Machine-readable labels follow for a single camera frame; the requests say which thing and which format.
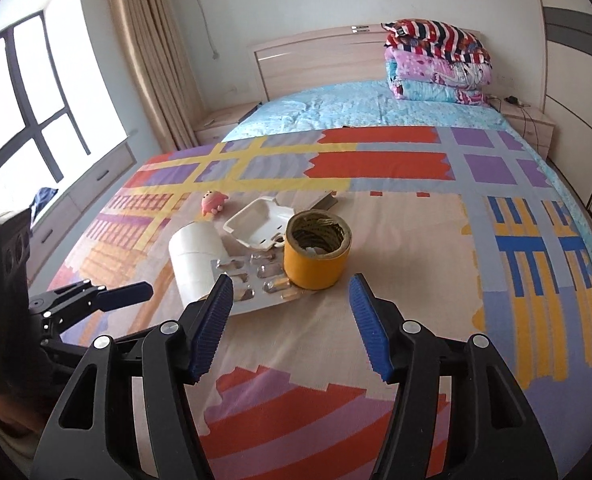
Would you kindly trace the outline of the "striped folded quilt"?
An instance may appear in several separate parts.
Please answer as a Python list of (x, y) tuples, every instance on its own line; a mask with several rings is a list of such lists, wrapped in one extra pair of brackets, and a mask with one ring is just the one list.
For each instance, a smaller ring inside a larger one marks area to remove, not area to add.
[(490, 54), (474, 32), (433, 20), (403, 18), (381, 23), (386, 46), (449, 63), (489, 64)]

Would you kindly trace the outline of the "beige curtain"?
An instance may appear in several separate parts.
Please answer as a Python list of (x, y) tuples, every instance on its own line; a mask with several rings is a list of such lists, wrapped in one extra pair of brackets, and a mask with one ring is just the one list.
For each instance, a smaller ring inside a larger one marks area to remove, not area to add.
[(108, 0), (126, 65), (163, 151), (199, 144), (206, 116), (183, 39), (168, 0)]

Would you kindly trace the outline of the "right bedside table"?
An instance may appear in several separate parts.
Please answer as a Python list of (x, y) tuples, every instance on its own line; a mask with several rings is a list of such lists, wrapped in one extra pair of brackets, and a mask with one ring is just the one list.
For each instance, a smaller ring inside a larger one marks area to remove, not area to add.
[(496, 96), (488, 103), (497, 110), (543, 159), (547, 159), (554, 136), (555, 122), (538, 108), (511, 104)]

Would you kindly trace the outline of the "left bedside table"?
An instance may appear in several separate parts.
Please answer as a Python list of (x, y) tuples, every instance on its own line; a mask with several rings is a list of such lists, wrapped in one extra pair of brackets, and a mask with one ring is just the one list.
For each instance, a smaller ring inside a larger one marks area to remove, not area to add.
[(198, 122), (195, 128), (198, 143), (208, 145), (221, 142), (260, 106), (261, 102), (251, 102), (215, 110)]

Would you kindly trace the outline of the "window drawer cabinet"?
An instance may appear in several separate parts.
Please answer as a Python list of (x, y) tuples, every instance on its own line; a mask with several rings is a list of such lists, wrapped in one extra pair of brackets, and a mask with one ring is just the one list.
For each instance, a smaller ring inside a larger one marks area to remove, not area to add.
[(26, 264), (29, 284), (82, 214), (134, 164), (135, 157), (124, 141), (95, 162), (67, 190), (59, 192), (41, 211), (31, 228), (31, 255)]

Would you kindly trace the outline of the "colourful patterned bed cover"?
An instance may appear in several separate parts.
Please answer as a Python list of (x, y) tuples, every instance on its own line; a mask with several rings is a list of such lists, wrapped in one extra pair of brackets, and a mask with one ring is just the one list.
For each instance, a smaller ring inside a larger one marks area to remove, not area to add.
[(212, 261), (238, 303), (189, 405), (219, 479), (369, 477), (396, 389), (354, 322), (358, 273), (437, 336), (487, 336), (559, 474), (592, 445), (592, 232), (510, 127), (320, 129), (156, 156), (53, 278), (146, 281), (153, 296), (66, 339), (175, 318), (208, 291)]

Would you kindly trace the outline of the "yellow tape roll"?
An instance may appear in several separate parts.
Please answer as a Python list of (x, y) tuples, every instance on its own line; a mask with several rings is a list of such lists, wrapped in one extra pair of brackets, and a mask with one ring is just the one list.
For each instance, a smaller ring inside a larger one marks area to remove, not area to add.
[(348, 223), (335, 214), (324, 210), (298, 212), (286, 228), (284, 270), (302, 289), (328, 289), (343, 274), (351, 242)]

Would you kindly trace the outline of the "silver pill blister pack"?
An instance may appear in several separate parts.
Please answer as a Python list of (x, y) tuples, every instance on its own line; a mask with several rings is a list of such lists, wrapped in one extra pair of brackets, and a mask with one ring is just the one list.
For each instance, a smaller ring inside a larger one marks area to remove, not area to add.
[(308, 295), (287, 276), (281, 250), (252, 252), (224, 260), (212, 260), (214, 278), (226, 274), (233, 282), (230, 315), (241, 315), (286, 304)]

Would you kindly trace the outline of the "wooden headboard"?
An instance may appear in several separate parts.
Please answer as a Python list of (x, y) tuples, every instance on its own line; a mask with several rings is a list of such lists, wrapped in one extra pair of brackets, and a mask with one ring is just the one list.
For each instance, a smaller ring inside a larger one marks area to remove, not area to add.
[(378, 24), (302, 32), (250, 49), (264, 102), (311, 88), (383, 80), (386, 32)]

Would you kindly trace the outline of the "blue cloth on cabinet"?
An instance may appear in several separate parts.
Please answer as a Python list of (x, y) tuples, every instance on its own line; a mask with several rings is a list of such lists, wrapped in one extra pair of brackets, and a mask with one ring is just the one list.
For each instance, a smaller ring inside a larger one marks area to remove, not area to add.
[(38, 193), (33, 197), (30, 205), (31, 222), (34, 222), (42, 210), (49, 204), (51, 200), (57, 195), (57, 188), (40, 188)]

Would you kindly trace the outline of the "pink folded quilt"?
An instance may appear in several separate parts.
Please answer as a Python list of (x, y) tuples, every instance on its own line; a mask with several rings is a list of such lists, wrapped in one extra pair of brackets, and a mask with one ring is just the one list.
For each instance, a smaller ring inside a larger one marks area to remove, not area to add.
[(392, 47), (385, 49), (388, 87), (398, 100), (482, 105), (492, 82), (489, 64), (450, 63)]

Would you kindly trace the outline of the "pink plush toy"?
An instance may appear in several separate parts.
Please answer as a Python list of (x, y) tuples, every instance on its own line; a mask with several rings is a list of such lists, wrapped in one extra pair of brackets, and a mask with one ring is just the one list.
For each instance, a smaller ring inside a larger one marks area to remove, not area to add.
[(200, 209), (201, 214), (206, 217), (207, 214), (215, 217), (223, 211), (229, 196), (219, 191), (208, 191), (201, 199)]

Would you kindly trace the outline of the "white paper roll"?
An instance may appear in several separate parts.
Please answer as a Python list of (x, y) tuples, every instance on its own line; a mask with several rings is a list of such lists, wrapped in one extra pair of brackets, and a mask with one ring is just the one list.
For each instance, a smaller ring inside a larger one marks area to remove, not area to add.
[(184, 307), (209, 294), (215, 284), (211, 263), (230, 258), (217, 229), (209, 221), (183, 226), (172, 235), (168, 248)]

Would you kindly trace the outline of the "bedside table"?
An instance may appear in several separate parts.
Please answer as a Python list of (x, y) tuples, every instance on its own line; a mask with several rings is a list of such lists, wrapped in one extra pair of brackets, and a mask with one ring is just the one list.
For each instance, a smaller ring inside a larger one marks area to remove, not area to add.
[(554, 136), (555, 122), (538, 108), (511, 104), (496, 96), (488, 103), (497, 110), (543, 159), (547, 159)]
[(198, 143), (208, 145), (221, 142), (260, 106), (261, 102), (251, 102), (215, 110), (198, 122), (195, 128)]

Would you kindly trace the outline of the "dark framed window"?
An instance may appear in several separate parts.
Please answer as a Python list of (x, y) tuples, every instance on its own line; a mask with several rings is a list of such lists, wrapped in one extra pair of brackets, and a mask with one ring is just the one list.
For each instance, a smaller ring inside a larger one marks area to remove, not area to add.
[(79, 177), (89, 162), (44, 13), (35, 12), (0, 30), (0, 192), (30, 198)]

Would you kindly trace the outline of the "light blue bed sheet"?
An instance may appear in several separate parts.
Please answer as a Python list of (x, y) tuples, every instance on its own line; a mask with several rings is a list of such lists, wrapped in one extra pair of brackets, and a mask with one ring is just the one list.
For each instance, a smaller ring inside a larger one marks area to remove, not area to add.
[(384, 80), (312, 88), (262, 104), (225, 141), (257, 136), (369, 126), (439, 126), (491, 130), (509, 128), (482, 92), (406, 80), (403, 97)]

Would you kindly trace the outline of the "white wardrobe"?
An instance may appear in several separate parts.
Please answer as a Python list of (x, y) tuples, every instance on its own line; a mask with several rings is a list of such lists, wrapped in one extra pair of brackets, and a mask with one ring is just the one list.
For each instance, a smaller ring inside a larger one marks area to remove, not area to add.
[(540, 1), (546, 35), (544, 111), (556, 125), (550, 159), (592, 212), (592, 3)]

